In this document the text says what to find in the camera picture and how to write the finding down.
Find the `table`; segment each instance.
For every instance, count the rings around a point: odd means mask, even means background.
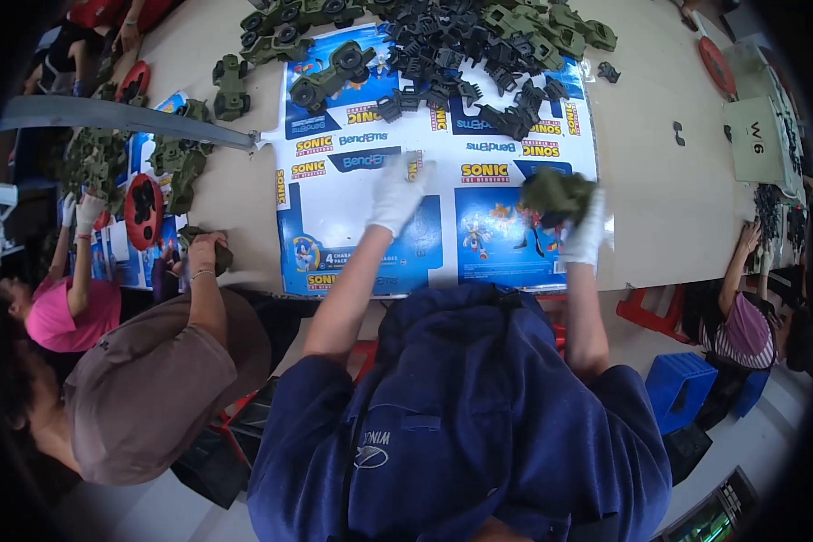
[[[743,219],[751,219],[753,187],[734,180],[731,146],[723,134],[725,97],[696,49],[701,35],[680,22],[671,3],[571,0],[582,17],[607,23],[617,51],[588,47],[595,75],[601,61],[622,73],[612,85],[589,77],[588,93],[599,154],[599,177],[608,189],[613,245],[600,252],[600,290],[678,284],[723,276]],[[238,22],[253,7],[246,0],[187,0],[145,38],[140,59],[152,68],[153,104],[183,89],[212,101],[214,63],[240,49]],[[365,16],[358,23],[376,21]],[[704,21],[720,49],[731,43]],[[313,28],[309,36],[331,27]],[[245,79],[249,114],[217,122],[239,131],[276,128],[282,64],[271,62]],[[683,125],[686,146],[674,141]],[[190,222],[225,229],[235,253],[225,283],[249,282],[282,291],[276,224],[275,166],[269,147],[253,154],[219,148],[195,183]]]

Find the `hair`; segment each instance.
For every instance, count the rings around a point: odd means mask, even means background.
[[[30,341],[22,325],[9,314],[9,301],[0,298],[0,415],[12,428],[26,420],[33,401],[33,377],[17,351],[17,342],[23,340]],[[39,348],[33,341],[30,344]]]
[[[791,315],[789,337],[786,339],[786,366],[793,371],[813,374],[813,319],[806,305]]]

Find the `bare hand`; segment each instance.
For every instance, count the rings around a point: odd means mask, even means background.
[[[132,49],[135,49],[136,46],[138,46],[141,42],[139,26],[137,24],[121,24],[120,31],[118,32],[118,38],[114,40],[114,43],[112,43],[112,51],[118,49],[118,39],[120,40],[120,44],[123,46],[124,53],[128,53]]]
[[[740,233],[738,250],[747,251],[747,254],[756,250],[756,247],[759,245],[759,238],[761,235],[762,224],[759,223],[758,218],[755,222],[747,222],[744,224],[744,229]]]
[[[195,275],[203,269],[214,271],[214,265],[217,262],[215,247],[218,244],[223,248],[228,248],[226,235],[222,232],[201,233],[196,235],[196,238],[190,245],[190,250],[187,252],[187,256],[190,259],[191,275]]]

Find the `person in purple shirt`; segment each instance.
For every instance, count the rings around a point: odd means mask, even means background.
[[[602,188],[560,256],[566,360],[531,295],[425,288],[388,308],[373,369],[346,362],[380,260],[425,196],[392,157],[360,243],[280,378],[248,485],[260,540],[643,542],[672,474],[647,392],[609,367],[594,279]]]

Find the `navy blue shirt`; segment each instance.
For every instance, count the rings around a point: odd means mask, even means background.
[[[671,471],[639,374],[612,367],[587,388],[526,309],[510,317],[507,345],[518,346],[505,359],[470,356],[502,324],[493,307],[467,316],[465,331],[404,335],[351,452],[373,379],[354,388],[342,364],[317,356],[286,371],[249,482],[260,539],[336,536],[350,458],[349,528],[368,539],[468,540],[494,515],[522,536],[565,540],[570,526],[614,513],[621,542],[651,536]],[[464,350],[435,342],[462,338]]]

